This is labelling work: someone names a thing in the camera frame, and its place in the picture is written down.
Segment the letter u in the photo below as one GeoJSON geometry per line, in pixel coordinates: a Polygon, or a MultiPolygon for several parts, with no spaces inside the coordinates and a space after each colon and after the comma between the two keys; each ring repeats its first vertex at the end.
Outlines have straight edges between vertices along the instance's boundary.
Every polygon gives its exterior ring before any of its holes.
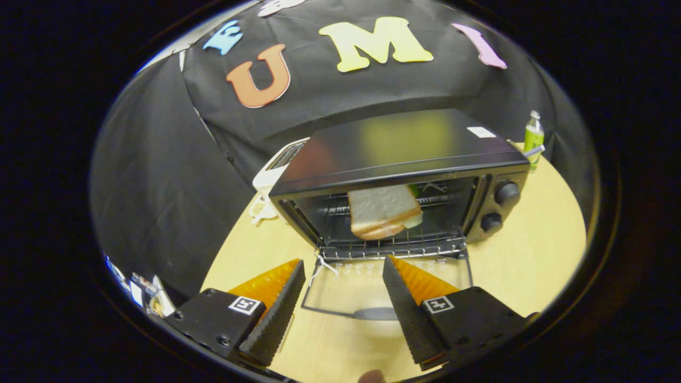
{"type": "Polygon", "coordinates": [[[265,89],[258,89],[251,77],[252,61],[247,61],[234,68],[228,75],[227,81],[232,83],[239,102],[247,108],[260,108],[281,97],[291,84],[291,74],[286,66],[281,51],[284,44],[277,44],[263,50],[258,60],[264,60],[272,74],[272,84],[265,89]]]}

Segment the blue letter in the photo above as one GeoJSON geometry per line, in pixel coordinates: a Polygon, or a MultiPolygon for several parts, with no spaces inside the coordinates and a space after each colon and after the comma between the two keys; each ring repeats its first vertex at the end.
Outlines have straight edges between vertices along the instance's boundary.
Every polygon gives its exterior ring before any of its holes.
{"type": "Polygon", "coordinates": [[[244,36],[243,33],[239,33],[241,28],[235,25],[236,21],[237,20],[230,21],[220,28],[220,30],[204,44],[204,49],[216,48],[220,50],[221,56],[226,55],[234,44],[238,43],[244,36]]]}

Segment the toaster oven top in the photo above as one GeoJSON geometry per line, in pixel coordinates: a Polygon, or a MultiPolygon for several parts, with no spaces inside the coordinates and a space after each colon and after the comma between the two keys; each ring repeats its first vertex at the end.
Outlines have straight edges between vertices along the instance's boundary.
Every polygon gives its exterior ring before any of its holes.
{"type": "Polygon", "coordinates": [[[390,114],[316,131],[270,197],[526,162],[504,138],[458,110],[390,114]]]}

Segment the black cloth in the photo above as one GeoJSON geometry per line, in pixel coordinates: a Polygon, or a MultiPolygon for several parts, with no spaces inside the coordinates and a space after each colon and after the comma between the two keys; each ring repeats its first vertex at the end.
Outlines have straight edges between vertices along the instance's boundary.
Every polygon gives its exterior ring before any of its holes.
{"type": "Polygon", "coordinates": [[[187,51],[183,72],[196,108],[243,179],[253,180],[283,145],[316,129],[356,119],[457,108],[504,138],[522,142],[530,111],[537,110],[545,130],[544,155],[557,161],[588,222],[594,183],[590,168],[595,159],[586,126],[550,75],[502,35],[428,0],[310,1],[267,18],[257,15],[259,9],[259,5],[251,7],[199,39],[187,51]],[[336,46],[319,30],[351,22],[371,32],[381,16],[406,18],[410,31],[434,60],[399,63],[391,48],[388,62],[380,64],[359,50],[369,58],[369,67],[339,72],[336,46]],[[232,20],[238,21],[243,38],[224,56],[203,49],[232,20]],[[476,47],[451,26],[453,22],[480,31],[508,68],[484,65],[476,47]],[[241,63],[252,61],[254,83],[259,89],[268,87],[271,73],[256,56],[279,43],[286,45],[282,56],[291,74],[288,90],[262,108],[244,107],[225,77],[241,63]]]}
{"type": "Polygon", "coordinates": [[[123,90],[93,156],[91,207],[102,249],[131,272],[196,294],[253,190],[193,109],[178,55],[123,90]]]}

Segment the screw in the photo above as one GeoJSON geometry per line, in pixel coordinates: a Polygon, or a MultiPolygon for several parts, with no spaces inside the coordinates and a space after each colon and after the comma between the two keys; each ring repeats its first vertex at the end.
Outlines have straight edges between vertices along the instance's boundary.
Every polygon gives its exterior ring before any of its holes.
{"type": "Polygon", "coordinates": [[[225,335],[217,337],[217,343],[220,343],[220,346],[223,347],[229,347],[229,345],[232,344],[225,335]]]}

